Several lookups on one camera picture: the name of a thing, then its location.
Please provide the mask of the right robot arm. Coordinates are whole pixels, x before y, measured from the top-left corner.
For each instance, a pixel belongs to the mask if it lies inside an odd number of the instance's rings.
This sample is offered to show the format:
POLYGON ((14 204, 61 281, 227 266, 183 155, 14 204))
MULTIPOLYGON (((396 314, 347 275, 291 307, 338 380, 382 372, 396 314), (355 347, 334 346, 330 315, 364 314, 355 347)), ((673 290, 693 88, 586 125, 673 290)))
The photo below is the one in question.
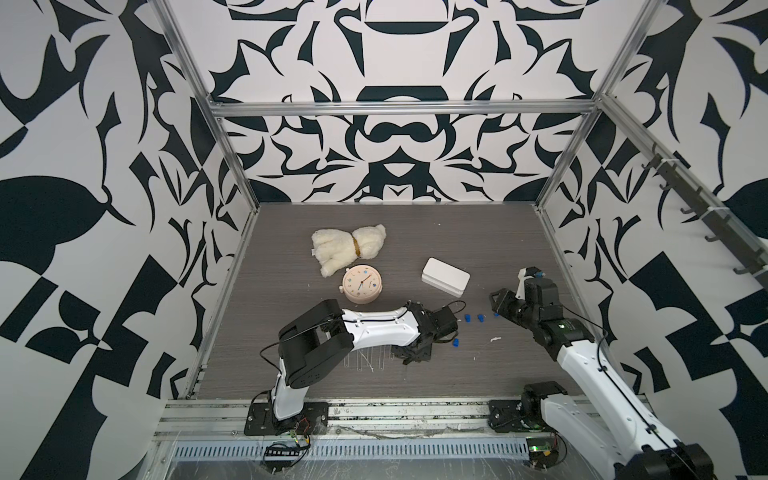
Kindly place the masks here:
POLYGON ((609 364, 593 322, 565 308, 542 272, 522 270, 516 289, 497 290, 489 300, 494 314, 532 334, 597 413, 591 417, 560 384, 545 381, 526 385, 517 401, 491 401, 491 429, 551 433, 604 479, 714 478, 710 456, 645 406, 609 364))

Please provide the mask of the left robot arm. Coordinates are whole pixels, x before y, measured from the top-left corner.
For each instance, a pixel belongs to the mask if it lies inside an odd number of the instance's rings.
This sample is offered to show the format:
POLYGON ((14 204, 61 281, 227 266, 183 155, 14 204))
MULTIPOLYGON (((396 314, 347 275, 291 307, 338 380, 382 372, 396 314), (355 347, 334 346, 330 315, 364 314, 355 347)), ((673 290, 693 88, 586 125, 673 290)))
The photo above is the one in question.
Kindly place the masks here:
POLYGON ((297 418, 309 388, 354 351, 388 347, 409 365, 428 362, 435 344, 457 337, 458 321, 449 304, 428 310, 407 302, 395 310, 360 312, 323 300, 282 328, 270 345, 278 352, 278 361, 271 364, 278 371, 270 393, 273 419, 297 418))

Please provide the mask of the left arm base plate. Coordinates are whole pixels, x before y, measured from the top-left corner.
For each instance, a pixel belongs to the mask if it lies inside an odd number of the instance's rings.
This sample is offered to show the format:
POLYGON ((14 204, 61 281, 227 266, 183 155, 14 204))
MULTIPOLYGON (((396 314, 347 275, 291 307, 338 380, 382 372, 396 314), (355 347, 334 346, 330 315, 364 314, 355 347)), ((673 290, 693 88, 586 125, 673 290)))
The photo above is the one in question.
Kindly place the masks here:
POLYGON ((327 402, 305 403, 299 414, 280 420, 271 403, 252 403, 243 433, 245 436, 278 436, 291 431, 298 435, 320 433, 328 425, 329 407, 327 402))

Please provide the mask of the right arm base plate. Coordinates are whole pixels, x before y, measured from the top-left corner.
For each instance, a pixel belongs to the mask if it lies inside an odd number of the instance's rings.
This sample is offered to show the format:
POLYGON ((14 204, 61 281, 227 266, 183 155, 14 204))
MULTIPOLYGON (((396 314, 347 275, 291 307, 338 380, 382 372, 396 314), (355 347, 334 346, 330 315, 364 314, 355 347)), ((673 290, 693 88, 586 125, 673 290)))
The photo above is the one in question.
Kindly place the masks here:
POLYGON ((496 433, 533 433, 543 427, 523 415, 520 400, 490 400, 488 426, 496 433))

